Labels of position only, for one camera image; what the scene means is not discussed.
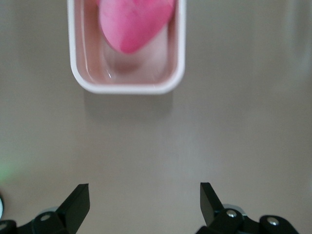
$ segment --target white container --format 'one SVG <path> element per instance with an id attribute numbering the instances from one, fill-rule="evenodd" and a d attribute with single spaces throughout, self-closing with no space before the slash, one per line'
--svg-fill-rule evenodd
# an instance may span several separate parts
<path id="1" fill-rule="evenodd" d="M 186 0 L 176 0 L 168 26 L 132 55 L 107 45 L 96 0 L 67 0 L 67 9 L 71 68 L 84 89 L 97 94 L 157 95 L 180 83 L 185 69 Z"/>

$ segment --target gray table surface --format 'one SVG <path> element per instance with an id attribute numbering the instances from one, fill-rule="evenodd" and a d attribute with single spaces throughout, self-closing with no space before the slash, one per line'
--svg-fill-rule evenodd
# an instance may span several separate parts
<path id="1" fill-rule="evenodd" d="M 64 0 L 0 1 L 0 191 L 19 225 L 89 183 L 79 234 L 193 234 L 199 183 L 312 233 L 309 1 L 189 0 L 186 71 L 162 96 L 84 91 Z"/>

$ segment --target pink sponge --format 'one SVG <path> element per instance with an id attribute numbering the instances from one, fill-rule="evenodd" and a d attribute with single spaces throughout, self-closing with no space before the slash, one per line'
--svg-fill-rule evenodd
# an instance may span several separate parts
<path id="1" fill-rule="evenodd" d="M 175 0 L 98 0 L 99 22 L 117 51 L 134 53 L 171 19 Z"/>

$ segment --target makeup sponge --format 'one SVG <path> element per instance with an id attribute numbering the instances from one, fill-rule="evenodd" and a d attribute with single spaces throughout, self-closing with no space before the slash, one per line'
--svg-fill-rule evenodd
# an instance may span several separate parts
<path id="1" fill-rule="evenodd" d="M 144 47 L 170 21 L 175 0 L 98 0 L 99 23 L 106 40 L 118 52 Z"/>

